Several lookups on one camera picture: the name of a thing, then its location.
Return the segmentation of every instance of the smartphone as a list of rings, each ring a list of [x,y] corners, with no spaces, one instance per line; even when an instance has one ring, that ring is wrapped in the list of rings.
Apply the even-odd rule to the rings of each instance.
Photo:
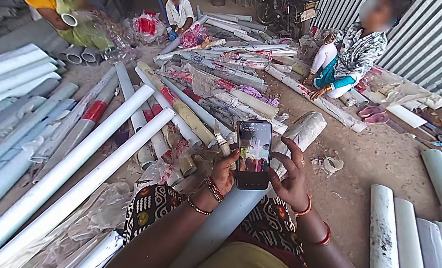
[[[271,162],[272,125],[267,121],[243,121],[238,125],[237,187],[265,190],[269,185],[266,168]]]

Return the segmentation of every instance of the corrugated metal sheet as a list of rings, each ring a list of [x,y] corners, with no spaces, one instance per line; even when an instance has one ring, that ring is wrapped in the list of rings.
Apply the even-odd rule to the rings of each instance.
[[[322,0],[313,25],[343,29],[358,21],[363,2]],[[378,64],[442,96],[442,0],[415,0],[388,39],[388,50]]]

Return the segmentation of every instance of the pink slipper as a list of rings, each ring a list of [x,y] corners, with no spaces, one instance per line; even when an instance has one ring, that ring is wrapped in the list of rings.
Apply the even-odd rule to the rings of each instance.
[[[388,122],[389,116],[384,113],[376,113],[370,117],[363,119],[367,125],[383,124]]]
[[[377,113],[386,113],[386,110],[383,107],[368,106],[365,109],[359,111],[358,116],[361,118],[367,118],[367,117],[371,116],[372,114],[377,114]]]

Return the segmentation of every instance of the dirt floor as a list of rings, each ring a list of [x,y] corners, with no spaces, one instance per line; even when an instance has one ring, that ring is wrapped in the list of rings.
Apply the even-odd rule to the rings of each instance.
[[[135,1],[137,6],[134,12],[141,9],[141,2]],[[237,14],[252,14],[253,12],[233,5],[214,8],[205,1],[192,0],[191,2],[194,6],[199,2],[201,8],[206,11]],[[156,2],[150,1],[150,4],[143,4],[145,9],[149,9]],[[157,46],[144,49],[142,60],[152,65],[152,58],[160,50],[161,48]],[[99,81],[109,67],[107,63],[97,68],[69,66],[69,72],[63,75],[63,82],[75,82],[81,87],[74,96],[76,100],[79,100]],[[308,111],[319,111],[327,120],[326,129],[311,144],[305,154],[309,158],[316,159],[337,156],[344,162],[344,168],[330,178],[327,178],[327,174],[320,170],[311,171],[312,175],[308,178],[309,192],[313,195],[313,204],[324,220],[330,224],[333,237],[356,267],[368,267],[369,263],[369,207],[372,184],[385,185],[393,190],[396,197],[411,201],[415,205],[418,217],[428,220],[440,218],[439,202],[420,157],[420,150],[424,149],[421,143],[397,133],[387,125],[372,126],[357,134],[272,76],[263,71],[258,73],[269,86],[267,94],[280,96],[280,114],[290,115],[286,124],[295,122]],[[134,84],[140,82],[134,71],[130,72],[130,77]],[[121,95],[114,97],[102,119],[122,102]],[[346,108],[341,102],[334,101],[334,103],[351,114],[355,114],[358,109]],[[32,219],[103,161],[107,155],[105,153],[107,148],[110,149],[108,143],[99,149]],[[120,167],[108,179],[108,182],[125,180],[133,184],[141,176],[140,173],[139,167],[131,159]],[[13,190],[6,194],[0,202],[0,215],[30,189],[32,186],[30,181],[29,176],[23,177]]]

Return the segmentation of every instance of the bracelet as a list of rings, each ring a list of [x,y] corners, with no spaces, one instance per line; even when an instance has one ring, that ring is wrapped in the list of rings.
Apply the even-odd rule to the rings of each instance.
[[[330,231],[330,226],[326,222],[323,223],[325,223],[325,226],[327,227],[327,237],[324,240],[322,240],[320,243],[318,243],[319,246],[326,246],[330,242],[330,237],[332,235]]]
[[[312,209],[312,196],[307,194],[307,197],[309,198],[309,205],[307,206],[307,209],[302,212],[294,212],[295,217],[305,215]]]
[[[205,182],[206,182],[206,185],[208,186],[208,189],[213,194],[214,199],[216,199],[216,201],[218,201],[218,203],[221,203],[221,201],[224,200],[224,195],[221,193],[218,186],[216,184],[214,184],[211,177],[209,177],[209,176],[205,179]]]
[[[191,200],[191,196],[192,196],[192,195],[193,195],[193,194],[189,195],[188,198],[187,198],[188,204],[189,204],[192,208],[194,208],[194,210],[196,210],[196,212],[198,212],[198,213],[201,213],[201,214],[206,215],[206,216],[211,215],[212,211],[209,211],[209,212],[208,212],[208,211],[201,210],[201,209],[199,209],[195,204],[193,204],[193,201]]]

